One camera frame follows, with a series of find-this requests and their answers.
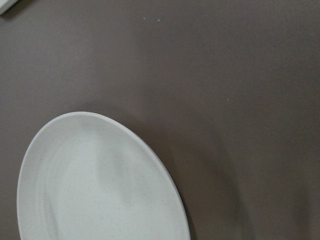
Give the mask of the cream rabbit tray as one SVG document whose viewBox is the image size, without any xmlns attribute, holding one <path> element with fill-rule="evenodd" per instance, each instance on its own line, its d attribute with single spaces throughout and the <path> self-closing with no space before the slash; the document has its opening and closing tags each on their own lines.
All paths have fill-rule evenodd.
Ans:
<svg viewBox="0 0 320 240">
<path fill-rule="evenodd" d="M 0 0 L 0 15 L 5 13 L 12 7 L 18 0 Z"/>
</svg>

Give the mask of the cream round plate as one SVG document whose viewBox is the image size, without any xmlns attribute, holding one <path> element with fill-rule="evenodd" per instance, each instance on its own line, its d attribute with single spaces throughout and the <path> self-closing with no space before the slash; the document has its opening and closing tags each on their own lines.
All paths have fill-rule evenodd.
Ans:
<svg viewBox="0 0 320 240">
<path fill-rule="evenodd" d="M 189 240 L 180 194 L 164 164 L 134 132 L 76 111 L 46 123 L 19 171 L 22 240 Z"/>
</svg>

